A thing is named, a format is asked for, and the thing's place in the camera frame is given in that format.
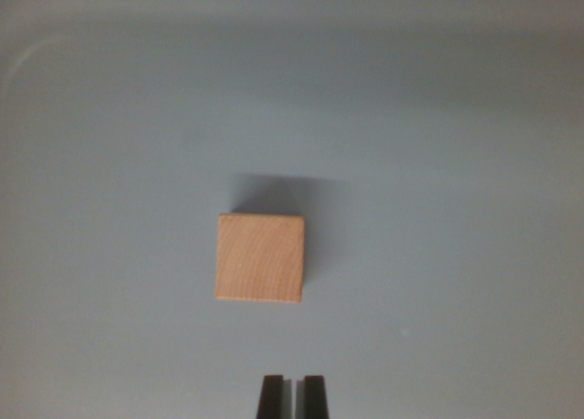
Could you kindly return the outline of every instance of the wooden block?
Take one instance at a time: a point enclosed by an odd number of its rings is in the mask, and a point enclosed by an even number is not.
[[[219,215],[217,299],[299,302],[303,266],[303,217]]]

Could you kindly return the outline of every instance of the wood grain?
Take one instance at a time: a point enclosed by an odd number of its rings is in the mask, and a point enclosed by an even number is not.
[[[299,302],[303,266],[302,216],[219,215],[217,299]]]

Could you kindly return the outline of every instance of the gray surface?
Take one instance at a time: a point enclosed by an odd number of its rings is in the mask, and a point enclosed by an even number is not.
[[[334,419],[582,414],[578,19],[30,1],[3,11],[0,416],[254,417],[267,373],[324,374]],[[214,300],[242,207],[307,217],[300,305]]]

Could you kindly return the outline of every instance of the wooden cube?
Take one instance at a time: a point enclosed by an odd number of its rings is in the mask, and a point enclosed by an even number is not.
[[[302,299],[302,216],[221,214],[217,227],[217,299]]]

